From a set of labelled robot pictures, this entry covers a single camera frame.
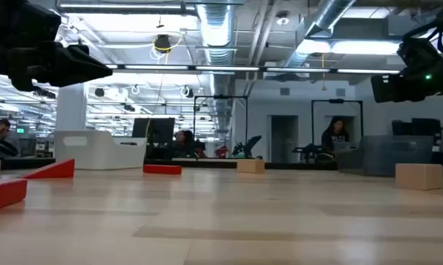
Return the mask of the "red rectangular block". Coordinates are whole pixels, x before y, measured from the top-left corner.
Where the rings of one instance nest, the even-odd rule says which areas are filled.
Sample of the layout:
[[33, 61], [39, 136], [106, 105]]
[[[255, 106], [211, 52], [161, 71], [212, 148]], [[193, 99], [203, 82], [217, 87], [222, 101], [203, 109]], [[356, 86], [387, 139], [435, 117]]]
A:
[[26, 179], [0, 179], [0, 208], [21, 202], [26, 192]]
[[73, 178], [74, 177], [75, 160], [62, 160], [40, 167], [32, 172], [22, 175], [21, 178], [34, 179], [58, 179], [58, 178]]
[[145, 164], [143, 172], [148, 174], [181, 175], [181, 166]]

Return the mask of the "person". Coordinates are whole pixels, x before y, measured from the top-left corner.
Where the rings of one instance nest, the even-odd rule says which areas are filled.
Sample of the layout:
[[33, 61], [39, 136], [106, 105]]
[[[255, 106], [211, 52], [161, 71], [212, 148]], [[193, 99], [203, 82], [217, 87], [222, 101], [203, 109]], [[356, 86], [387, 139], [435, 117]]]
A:
[[340, 116], [332, 117], [327, 129], [322, 133], [321, 145], [325, 149], [333, 151], [334, 143], [349, 142], [350, 134], [345, 128], [344, 119]]
[[20, 144], [18, 136], [11, 130], [8, 119], [0, 119], [0, 156], [4, 158], [18, 157]]
[[194, 134], [190, 130], [180, 130], [174, 134], [172, 146], [174, 158], [195, 158]]

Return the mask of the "grey plastic bin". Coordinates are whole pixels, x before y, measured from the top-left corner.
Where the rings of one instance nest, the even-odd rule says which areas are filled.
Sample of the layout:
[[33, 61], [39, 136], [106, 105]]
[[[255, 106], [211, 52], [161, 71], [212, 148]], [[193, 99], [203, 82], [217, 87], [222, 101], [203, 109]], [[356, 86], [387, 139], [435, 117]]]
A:
[[416, 135], [370, 135], [357, 144], [334, 144], [340, 172], [393, 177], [399, 163], [431, 163], [434, 139]]

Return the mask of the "black computer monitor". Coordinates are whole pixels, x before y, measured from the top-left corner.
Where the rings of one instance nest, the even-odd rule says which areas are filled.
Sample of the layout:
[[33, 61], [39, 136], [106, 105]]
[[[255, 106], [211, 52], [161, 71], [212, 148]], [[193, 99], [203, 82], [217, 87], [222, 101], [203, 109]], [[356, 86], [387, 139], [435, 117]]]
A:
[[133, 138], [145, 138], [148, 144], [168, 146], [173, 143], [175, 118], [138, 118], [132, 128]]

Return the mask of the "silver ceiling air duct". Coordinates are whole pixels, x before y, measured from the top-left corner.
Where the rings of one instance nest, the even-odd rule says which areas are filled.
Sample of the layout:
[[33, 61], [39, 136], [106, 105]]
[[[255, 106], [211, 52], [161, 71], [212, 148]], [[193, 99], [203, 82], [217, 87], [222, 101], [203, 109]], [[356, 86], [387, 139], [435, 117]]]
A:
[[233, 63], [234, 51], [228, 49], [233, 36], [231, 5], [200, 4], [196, 6], [200, 18], [200, 32], [209, 65], [227, 66]]

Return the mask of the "overhead LED light bar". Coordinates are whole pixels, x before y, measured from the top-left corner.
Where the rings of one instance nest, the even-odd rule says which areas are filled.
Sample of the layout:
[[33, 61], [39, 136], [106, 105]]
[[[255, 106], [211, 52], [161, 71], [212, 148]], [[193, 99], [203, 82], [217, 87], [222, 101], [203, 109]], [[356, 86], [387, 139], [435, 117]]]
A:
[[399, 74], [400, 70], [354, 68], [281, 68], [265, 66], [194, 66], [194, 65], [125, 65], [107, 64], [116, 71], [208, 71], [208, 72], [269, 72], [308, 74]]

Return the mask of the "light wooden block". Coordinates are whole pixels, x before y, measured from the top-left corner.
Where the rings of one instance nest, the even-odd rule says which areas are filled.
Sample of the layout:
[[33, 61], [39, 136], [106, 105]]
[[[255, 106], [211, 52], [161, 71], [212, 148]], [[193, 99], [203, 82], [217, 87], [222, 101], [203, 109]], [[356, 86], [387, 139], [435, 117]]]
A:
[[237, 160], [237, 171], [240, 173], [262, 174], [265, 172], [265, 162], [262, 159]]
[[429, 191], [443, 188], [443, 167], [440, 164], [398, 163], [395, 166], [398, 188]]

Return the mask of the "white square pillar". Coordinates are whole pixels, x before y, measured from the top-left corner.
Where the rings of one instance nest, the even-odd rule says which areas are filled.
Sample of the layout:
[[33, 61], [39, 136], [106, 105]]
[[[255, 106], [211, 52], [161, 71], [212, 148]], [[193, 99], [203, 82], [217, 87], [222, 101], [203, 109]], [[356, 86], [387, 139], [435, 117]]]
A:
[[86, 128], [88, 83], [78, 83], [58, 89], [56, 131]]

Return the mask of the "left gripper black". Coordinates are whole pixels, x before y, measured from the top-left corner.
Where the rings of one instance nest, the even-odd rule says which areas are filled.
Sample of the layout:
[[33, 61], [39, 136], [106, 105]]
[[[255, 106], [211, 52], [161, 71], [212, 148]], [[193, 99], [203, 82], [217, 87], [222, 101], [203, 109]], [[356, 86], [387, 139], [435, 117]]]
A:
[[0, 0], [0, 74], [13, 87], [37, 91], [33, 79], [65, 87], [113, 74], [86, 45], [55, 43], [60, 24], [59, 15], [28, 0]]

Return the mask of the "white plastic bin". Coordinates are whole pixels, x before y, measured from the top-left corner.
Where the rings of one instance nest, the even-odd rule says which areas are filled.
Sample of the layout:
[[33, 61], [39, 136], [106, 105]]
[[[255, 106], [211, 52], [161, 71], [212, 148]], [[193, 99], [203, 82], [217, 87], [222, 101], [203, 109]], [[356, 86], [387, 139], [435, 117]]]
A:
[[73, 159], [79, 170], [137, 169], [144, 163], [145, 138], [113, 137], [107, 131], [57, 131], [56, 160]]

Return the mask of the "black aluminium table frame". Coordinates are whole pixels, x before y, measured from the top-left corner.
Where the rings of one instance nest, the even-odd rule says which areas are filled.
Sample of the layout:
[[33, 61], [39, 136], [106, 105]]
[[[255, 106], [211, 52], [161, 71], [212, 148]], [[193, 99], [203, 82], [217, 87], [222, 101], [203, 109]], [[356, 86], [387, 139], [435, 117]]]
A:
[[[42, 166], [48, 166], [55, 162], [54, 158], [11, 158], [1, 163], [1, 170], [22, 170], [38, 169]], [[234, 169], [236, 159], [174, 159], [174, 160], [145, 160], [145, 164], [182, 166], [188, 168], [203, 169]], [[265, 169], [279, 170], [319, 170], [334, 171], [337, 170], [336, 164], [313, 164], [313, 163], [271, 163], [265, 162]]]

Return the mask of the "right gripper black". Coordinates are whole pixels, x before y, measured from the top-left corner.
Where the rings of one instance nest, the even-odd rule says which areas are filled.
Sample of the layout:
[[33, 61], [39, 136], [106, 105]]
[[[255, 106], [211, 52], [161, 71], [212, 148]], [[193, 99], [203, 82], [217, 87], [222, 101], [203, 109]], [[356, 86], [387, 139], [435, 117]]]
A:
[[443, 95], [443, 56], [425, 38], [407, 38], [397, 51], [405, 68], [399, 74], [371, 77], [377, 103], [420, 102]]

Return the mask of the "black background monitors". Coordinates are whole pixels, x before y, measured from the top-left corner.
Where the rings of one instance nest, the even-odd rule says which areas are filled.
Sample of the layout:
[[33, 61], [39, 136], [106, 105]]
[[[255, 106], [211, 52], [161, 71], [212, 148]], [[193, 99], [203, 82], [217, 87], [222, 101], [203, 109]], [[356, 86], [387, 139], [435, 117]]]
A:
[[411, 122], [394, 120], [391, 122], [393, 135], [436, 136], [441, 134], [441, 123], [438, 119], [412, 118]]

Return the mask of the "black rectangular stand frame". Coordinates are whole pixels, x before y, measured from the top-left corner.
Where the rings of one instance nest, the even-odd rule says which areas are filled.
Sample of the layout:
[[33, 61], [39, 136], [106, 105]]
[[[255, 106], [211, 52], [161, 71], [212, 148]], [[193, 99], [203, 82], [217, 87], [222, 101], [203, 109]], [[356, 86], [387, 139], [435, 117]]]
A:
[[208, 158], [239, 158], [236, 148], [248, 140], [248, 98], [245, 96], [195, 96], [191, 131], [205, 145]]
[[322, 133], [333, 117], [342, 117], [350, 141], [358, 143], [364, 136], [364, 104], [361, 100], [314, 99], [310, 103], [311, 143], [320, 145]]

